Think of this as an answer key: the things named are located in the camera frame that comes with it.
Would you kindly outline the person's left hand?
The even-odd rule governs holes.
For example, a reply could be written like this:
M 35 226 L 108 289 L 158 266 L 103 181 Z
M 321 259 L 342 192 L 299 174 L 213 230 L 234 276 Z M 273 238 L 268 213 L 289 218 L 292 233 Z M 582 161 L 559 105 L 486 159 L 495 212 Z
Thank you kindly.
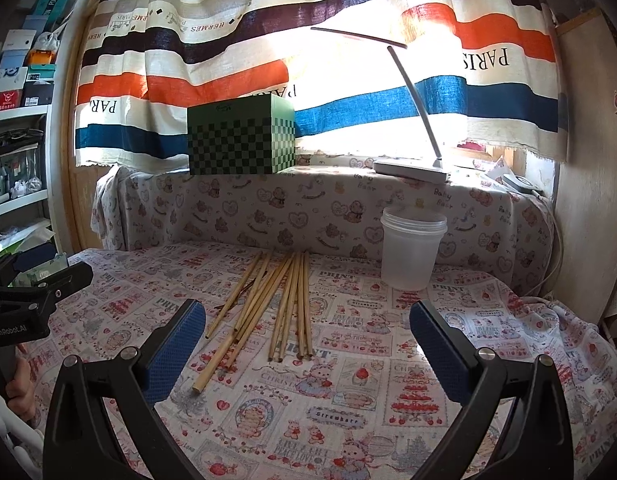
M 31 367 L 28 361 L 18 354 L 16 364 L 13 380 L 6 385 L 8 408 L 24 422 L 31 422 L 36 414 Z

